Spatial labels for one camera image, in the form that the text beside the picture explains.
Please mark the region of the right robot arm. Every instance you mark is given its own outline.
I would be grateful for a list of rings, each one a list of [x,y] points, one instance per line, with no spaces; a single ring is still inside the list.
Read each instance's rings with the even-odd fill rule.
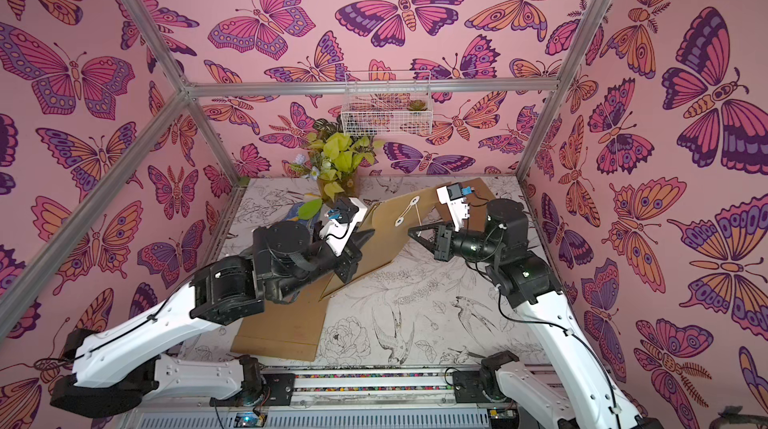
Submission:
[[[511,400],[542,428],[660,427],[638,411],[587,343],[555,271],[529,248],[522,204],[492,199],[483,207],[482,231],[437,222],[412,227],[408,235],[437,261],[484,264],[501,316],[533,331],[564,389],[558,394],[504,352],[481,365],[487,396]]]

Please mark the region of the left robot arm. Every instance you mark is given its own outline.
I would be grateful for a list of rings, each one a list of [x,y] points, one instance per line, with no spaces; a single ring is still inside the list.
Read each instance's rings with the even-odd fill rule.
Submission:
[[[104,332],[73,330],[63,353],[72,372],[55,382],[51,405],[99,419],[160,398],[207,398],[215,407],[266,399],[267,383],[252,356],[213,363],[185,361],[167,351],[261,314],[268,303],[290,304],[326,275],[350,281],[374,233],[334,221],[317,237],[295,221],[256,229],[250,249],[202,267],[139,315]]]

